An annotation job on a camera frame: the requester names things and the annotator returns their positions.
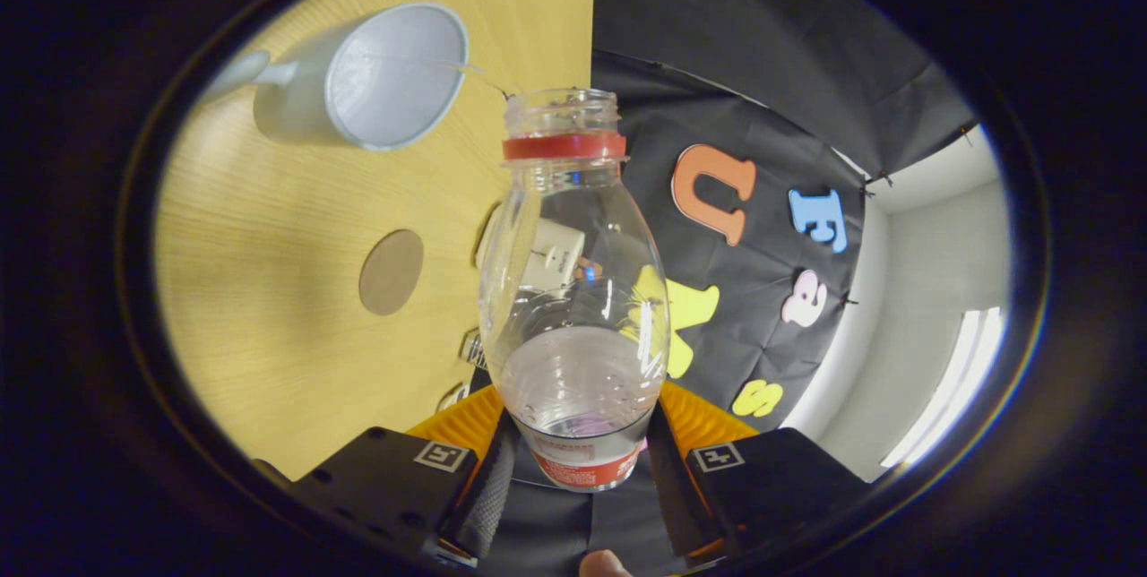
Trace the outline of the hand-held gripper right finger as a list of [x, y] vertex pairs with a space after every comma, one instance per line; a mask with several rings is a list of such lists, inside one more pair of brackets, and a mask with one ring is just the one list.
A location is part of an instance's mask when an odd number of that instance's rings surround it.
[[869, 482], [791, 427], [758, 432], [668, 383], [647, 430], [668, 539], [689, 562], [802, 541], [869, 496]]

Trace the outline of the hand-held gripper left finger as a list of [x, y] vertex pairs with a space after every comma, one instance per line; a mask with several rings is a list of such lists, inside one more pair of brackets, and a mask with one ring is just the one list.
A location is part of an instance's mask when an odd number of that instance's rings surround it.
[[409, 431], [369, 427], [295, 479], [291, 493], [404, 556], [478, 564], [504, 518], [516, 444], [487, 385]]

